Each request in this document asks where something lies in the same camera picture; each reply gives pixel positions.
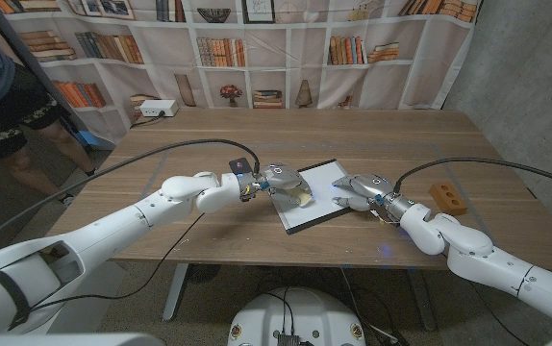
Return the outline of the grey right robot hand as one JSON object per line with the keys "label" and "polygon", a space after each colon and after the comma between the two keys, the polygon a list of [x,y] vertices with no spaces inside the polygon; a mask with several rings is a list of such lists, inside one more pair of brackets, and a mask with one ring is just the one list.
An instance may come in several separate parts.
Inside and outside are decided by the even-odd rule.
{"label": "grey right robot hand", "polygon": [[350,188],[356,193],[353,197],[334,197],[334,204],[357,211],[381,207],[392,221],[399,221],[414,205],[412,200],[396,193],[387,179],[375,174],[347,175],[332,182],[332,185]]}

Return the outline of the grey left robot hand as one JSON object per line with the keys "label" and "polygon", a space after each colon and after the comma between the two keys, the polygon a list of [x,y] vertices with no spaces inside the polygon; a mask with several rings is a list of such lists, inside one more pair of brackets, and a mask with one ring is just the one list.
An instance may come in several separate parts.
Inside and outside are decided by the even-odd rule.
{"label": "grey left robot hand", "polygon": [[272,163],[258,173],[238,174],[240,200],[248,201],[259,191],[266,192],[273,202],[305,208],[314,198],[301,174],[288,165]]}

